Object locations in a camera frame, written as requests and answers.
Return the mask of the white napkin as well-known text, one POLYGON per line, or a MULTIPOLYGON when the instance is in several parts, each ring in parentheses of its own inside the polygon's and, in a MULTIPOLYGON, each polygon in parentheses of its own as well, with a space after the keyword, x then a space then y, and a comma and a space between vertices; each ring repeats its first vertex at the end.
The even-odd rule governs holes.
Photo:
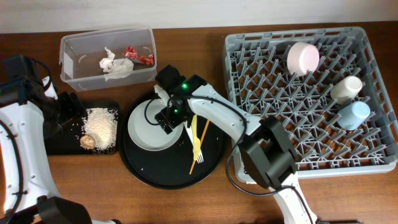
POLYGON ((99 62, 100 68, 105 73, 105 81, 125 78, 134 70, 134 64, 128 58, 115 59, 115 54, 107 47, 104 48, 107 57, 102 58, 99 62))

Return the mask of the red snack wrapper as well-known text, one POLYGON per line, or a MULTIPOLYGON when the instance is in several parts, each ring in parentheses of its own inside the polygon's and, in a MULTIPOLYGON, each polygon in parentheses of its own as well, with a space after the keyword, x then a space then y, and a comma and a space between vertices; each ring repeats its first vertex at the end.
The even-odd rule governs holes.
POLYGON ((149 55, 139 55, 137 53, 137 50, 131 45, 123 52, 123 55, 135 63, 145 64, 145 65, 155 64, 155 57, 152 52, 150 52, 149 55))

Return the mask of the light blue cup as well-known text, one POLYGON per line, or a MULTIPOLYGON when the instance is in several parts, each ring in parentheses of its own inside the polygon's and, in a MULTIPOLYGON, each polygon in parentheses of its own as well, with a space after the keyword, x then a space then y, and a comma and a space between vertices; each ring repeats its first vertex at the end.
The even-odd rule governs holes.
POLYGON ((370 112, 370 107, 366 103, 362 101, 355 101, 354 103, 339 110, 338 114, 341 117, 337 123, 341 128, 353 131, 368 118, 370 112))

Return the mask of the black rectangular tray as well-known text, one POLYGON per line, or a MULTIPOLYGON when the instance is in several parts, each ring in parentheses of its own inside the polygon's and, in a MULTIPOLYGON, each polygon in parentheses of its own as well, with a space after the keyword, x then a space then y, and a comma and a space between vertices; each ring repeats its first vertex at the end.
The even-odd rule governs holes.
MULTIPOLYGON (((119 128, 119 104, 116 101, 83 101, 84 108, 106 108, 114 115, 117 122, 116 127, 119 128)), ((48 156, 59 155, 99 155, 114 154, 117 150, 117 144, 113 144, 107 149, 85 149, 81 147, 80 138, 84 135, 84 122, 86 116, 74 119, 67 123, 62 130, 56 135, 45 140, 45 148, 48 156)))

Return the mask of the white rice pile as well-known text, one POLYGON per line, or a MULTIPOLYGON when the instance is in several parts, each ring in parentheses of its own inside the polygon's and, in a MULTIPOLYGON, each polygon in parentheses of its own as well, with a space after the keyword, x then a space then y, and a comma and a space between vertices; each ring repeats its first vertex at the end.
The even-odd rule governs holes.
POLYGON ((116 148, 118 130, 118 109, 114 108, 87 108, 86 116, 82 117, 81 134, 77 138, 89 135, 95 139, 94 149, 85 149, 93 154, 111 154, 116 148))

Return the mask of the brown food patty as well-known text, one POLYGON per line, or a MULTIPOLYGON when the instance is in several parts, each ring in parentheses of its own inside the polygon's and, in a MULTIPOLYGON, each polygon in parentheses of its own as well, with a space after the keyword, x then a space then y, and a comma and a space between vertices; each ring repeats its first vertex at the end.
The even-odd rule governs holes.
POLYGON ((96 146, 95 139, 89 135, 83 135, 80 138, 80 146, 85 149, 94 149, 96 146))

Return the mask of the grey plate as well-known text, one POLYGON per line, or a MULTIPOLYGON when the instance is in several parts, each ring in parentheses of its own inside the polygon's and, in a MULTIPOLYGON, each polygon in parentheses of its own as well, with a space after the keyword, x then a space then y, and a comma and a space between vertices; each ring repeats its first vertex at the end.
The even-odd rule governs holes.
POLYGON ((177 142, 183 132, 183 124, 179 124, 167 134, 160 126, 149 124, 144 116, 144 110, 150 100, 140 103, 131 112, 127 130, 132 141, 147 151, 161 151, 177 142))

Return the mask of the white plastic fork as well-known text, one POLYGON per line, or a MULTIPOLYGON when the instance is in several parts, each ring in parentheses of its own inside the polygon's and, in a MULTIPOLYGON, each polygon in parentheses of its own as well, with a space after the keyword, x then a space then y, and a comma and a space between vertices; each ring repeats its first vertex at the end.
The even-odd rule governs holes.
POLYGON ((202 151, 200 149, 197 149, 197 147, 195 145, 195 138, 193 136, 192 126, 188 126, 188 122, 185 121, 184 122, 184 127, 185 127, 185 130, 186 130, 187 134, 188 134, 188 137, 190 138, 190 140, 192 142, 193 159, 200 164, 200 163, 204 162, 203 154, 202 154, 202 151))

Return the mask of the yellow plastic knife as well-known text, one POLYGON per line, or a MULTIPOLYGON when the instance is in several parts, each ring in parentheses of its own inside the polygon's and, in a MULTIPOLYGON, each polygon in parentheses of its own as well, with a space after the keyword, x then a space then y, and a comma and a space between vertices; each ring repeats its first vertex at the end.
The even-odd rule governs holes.
POLYGON ((195 138, 195 145, 196 145, 197 149, 200 149, 200 147, 201 147, 200 139, 197 136, 197 115, 193 116, 191 126, 193 129, 193 136, 195 138))

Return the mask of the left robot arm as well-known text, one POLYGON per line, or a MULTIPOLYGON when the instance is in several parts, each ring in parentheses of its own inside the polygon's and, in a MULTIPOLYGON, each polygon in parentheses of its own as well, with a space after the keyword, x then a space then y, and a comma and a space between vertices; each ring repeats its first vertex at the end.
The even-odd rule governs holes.
POLYGON ((1 107, 1 153, 6 178, 1 223, 95 223, 87 209, 61 197, 53 181, 44 144, 44 115, 29 98, 57 101, 50 77, 18 79, 1 85, 1 94, 16 91, 16 102, 1 107))

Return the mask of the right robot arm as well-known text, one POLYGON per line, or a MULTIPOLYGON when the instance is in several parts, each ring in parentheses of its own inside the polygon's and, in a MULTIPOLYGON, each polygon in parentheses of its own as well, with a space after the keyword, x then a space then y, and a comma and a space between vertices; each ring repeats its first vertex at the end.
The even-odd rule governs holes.
POLYGON ((225 132, 238 150, 244 168, 257 185, 273 196, 285 223, 316 223, 298 182, 298 155, 283 127, 274 116, 262 119, 249 114, 218 94, 198 75, 161 75, 155 78, 156 91, 166 107, 155 120, 169 133, 183 124, 192 130, 198 149, 197 119, 205 118, 225 132))

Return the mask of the clear plastic waste bin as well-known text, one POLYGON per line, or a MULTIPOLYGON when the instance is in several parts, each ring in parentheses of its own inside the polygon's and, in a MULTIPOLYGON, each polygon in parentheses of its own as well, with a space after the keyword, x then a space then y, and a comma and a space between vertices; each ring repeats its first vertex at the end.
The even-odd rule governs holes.
POLYGON ((154 34, 150 27, 125 27, 66 35, 61 39, 60 78, 75 91, 88 91, 151 82, 157 74, 157 59, 152 65, 134 63, 129 72, 105 72, 100 61, 115 54, 124 59, 132 47, 139 56, 156 56, 154 34))

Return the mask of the wooden chopstick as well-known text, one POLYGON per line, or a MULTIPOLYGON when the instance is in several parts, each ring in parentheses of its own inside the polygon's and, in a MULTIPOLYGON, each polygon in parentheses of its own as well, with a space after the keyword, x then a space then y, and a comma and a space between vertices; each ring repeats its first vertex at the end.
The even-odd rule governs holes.
MULTIPOLYGON (((201 138, 199 138, 199 139, 200 139, 200 144, 201 144, 201 145, 202 145, 203 142, 204 142, 204 138, 205 138, 205 135, 206 135, 206 132, 207 132, 209 123, 210 123, 210 121, 207 120, 206 123, 205 123, 205 127, 204 127, 204 129, 203 129, 201 138)), ((198 163, 198 162, 196 162, 196 161, 193 160, 192 165, 191 165, 191 168, 190 168, 189 174, 191 174, 191 173, 193 172, 193 169, 194 169, 194 166, 195 166, 196 163, 198 163)))

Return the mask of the pink bowl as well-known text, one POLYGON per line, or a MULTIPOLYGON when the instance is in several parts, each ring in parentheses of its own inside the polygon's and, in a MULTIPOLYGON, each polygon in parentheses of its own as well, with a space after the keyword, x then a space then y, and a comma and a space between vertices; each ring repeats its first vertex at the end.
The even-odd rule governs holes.
POLYGON ((298 77, 315 72, 320 62, 320 53, 318 49, 305 42, 295 43, 287 55, 287 70, 290 74, 296 74, 298 77))

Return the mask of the white plastic cup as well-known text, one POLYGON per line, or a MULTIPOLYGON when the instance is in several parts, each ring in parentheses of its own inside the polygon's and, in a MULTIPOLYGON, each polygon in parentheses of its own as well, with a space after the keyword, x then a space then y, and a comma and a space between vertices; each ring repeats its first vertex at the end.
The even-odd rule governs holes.
POLYGON ((332 99, 337 100, 342 105, 348 100, 352 100, 362 89, 363 83, 360 78, 348 76, 337 83, 330 92, 332 99))

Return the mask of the grey dishwasher rack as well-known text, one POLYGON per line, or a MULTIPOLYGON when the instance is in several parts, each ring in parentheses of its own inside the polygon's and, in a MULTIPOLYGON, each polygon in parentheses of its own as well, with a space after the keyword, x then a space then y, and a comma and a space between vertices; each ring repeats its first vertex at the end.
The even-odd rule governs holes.
POLYGON ((365 30, 361 27, 285 30, 228 35, 223 47, 229 100, 248 113, 281 120, 298 153, 300 179, 377 174, 397 165, 397 118, 365 30), (314 72, 289 73, 297 42, 312 44, 314 72), (341 106, 332 88, 347 77, 363 83, 355 101, 370 108, 355 130, 338 125, 341 106))

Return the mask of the round black serving tray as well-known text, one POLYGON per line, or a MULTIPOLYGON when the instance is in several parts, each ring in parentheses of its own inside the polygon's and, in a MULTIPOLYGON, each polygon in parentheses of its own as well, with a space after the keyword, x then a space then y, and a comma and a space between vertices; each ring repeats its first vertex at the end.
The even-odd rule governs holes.
POLYGON ((185 131, 176 143, 163 151, 150 152, 140 148, 130 138, 127 122, 133 109, 154 97, 155 93, 150 91, 138 98, 120 125, 118 148, 124 165, 141 182, 158 189, 182 189, 203 181, 221 162, 229 136, 215 124, 209 124, 201 145, 204 162, 195 164, 192 173, 189 173, 193 157, 192 144, 185 131))

